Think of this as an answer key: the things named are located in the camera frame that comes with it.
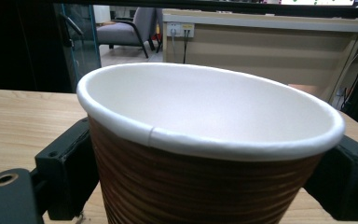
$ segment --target cable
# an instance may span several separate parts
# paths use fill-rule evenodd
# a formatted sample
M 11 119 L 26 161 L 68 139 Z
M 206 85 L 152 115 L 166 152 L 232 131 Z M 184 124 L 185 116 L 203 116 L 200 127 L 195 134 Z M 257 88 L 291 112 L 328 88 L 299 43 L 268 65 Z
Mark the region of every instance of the cable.
M 188 42 L 189 35 L 190 35 L 190 31 L 185 30 L 185 54 L 183 55 L 183 63 L 186 63 L 186 50 L 187 50 L 187 42 Z
M 171 37 L 172 37 L 172 47 L 173 47 L 173 62 L 176 63 L 176 51 L 175 51 L 175 39 L 176 30 L 171 29 Z
M 345 67 L 343 74 L 346 74 L 346 73 L 347 73 L 347 70 L 350 68 L 351 64 L 353 63 L 353 61 L 354 61 L 357 57 L 358 57 L 358 53 L 353 57 L 353 59 L 351 60 L 351 62 L 348 64 L 348 66 Z M 346 104 L 346 103 L 348 102 L 348 100 L 350 99 L 350 96 L 351 96 L 351 94 L 352 94 L 352 90 L 353 90 L 354 86 L 356 85 L 357 81 L 358 81 L 358 72 L 357 72 L 357 75 L 356 75 L 355 80 L 353 81 L 353 83 L 352 83 L 352 85 L 351 85 L 351 88 L 349 89 L 349 93 L 344 95 L 344 101 L 342 102 L 341 110 L 344 108 L 345 104 Z
M 347 92 L 347 88 L 344 88 L 344 91 L 339 95 L 335 109 L 338 109 L 339 102 L 341 101 L 342 97 L 345 95 L 345 92 Z

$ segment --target cup rim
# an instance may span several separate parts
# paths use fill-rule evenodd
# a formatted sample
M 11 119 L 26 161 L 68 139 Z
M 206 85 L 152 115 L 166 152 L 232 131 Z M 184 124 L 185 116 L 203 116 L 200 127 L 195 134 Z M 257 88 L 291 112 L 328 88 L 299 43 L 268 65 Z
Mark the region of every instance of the cup rim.
M 153 127 L 149 124 L 142 123 L 135 119 L 129 119 L 109 110 L 96 102 L 90 96 L 88 91 L 91 81 L 97 76 L 102 76 L 101 74 L 103 74 L 103 72 L 122 67 L 131 68 L 133 66 L 185 66 L 187 68 L 211 69 L 233 75 L 242 75 L 248 78 L 262 79 L 271 85 L 278 85 L 280 88 L 289 88 L 296 91 L 298 94 L 306 96 L 307 99 L 320 106 L 323 111 L 325 111 L 326 116 L 332 120 L 333 124 L 327 132 L 311 138 L 268 143 L 227 141 L 223 139 L 182 134 L 159 127 Z M 106 66 L 91 71 L 82 77 L 77 85 L 76 93 L 79 103 L 89 116 L 96 119 L 117 136 L 147 147 L 155 147 L 171 153 L 187 156 L 227 161 L 295 160 L 324 153 L 335 147 L 345 132 L 345 121 L 336 109 L 308 93 L 266 78 L 201 65 L 176 63 L 127 63 Z

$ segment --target wall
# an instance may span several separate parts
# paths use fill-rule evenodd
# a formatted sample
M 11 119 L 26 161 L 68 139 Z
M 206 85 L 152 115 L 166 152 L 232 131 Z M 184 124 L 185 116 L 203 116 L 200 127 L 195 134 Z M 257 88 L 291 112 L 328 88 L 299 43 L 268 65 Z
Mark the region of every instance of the wall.
M 110 6 L 93 6 L 95 23 L 104 23 L 110 21 Z
M 182 63 L 184 38 L 175 38 L 173 50 L 164 23 L 164 62 Z M 344 68 L 358 48 L 358 33 L 247 27 L 244 23 L 196 23 L 194 37 L 187 42 L 186 63 L 266 77 L 333 101 L 345 77 Z

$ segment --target desk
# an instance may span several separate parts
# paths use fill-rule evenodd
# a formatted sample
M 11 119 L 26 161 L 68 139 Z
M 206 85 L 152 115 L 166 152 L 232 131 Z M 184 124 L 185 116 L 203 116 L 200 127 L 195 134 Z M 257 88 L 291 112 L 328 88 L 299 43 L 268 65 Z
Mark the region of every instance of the desk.
M 164 9 L 163 21 L 166 63 L 183 61 L 184 38 L 167 36 L 167 22 L 181 22 L 195 24 L 186 63 L 266 77 L 330 104 L 357 74 L 358 20 Z
M 86 117 L 75 94 L 0 91 L 0 172 L 25 168 L 33 170 L 34 156 L 70 128 Z M 346 135 L 358 141 L 358 123 L 346 115 Z M 46 223 L 99 223 L 106 224 L 100 186 L 94 190 L 84 209 L 83 221 L 53 222 L 44 215 Z M 321 206 L 301 190 L 282 224 L 340 223 L 332 219 Z

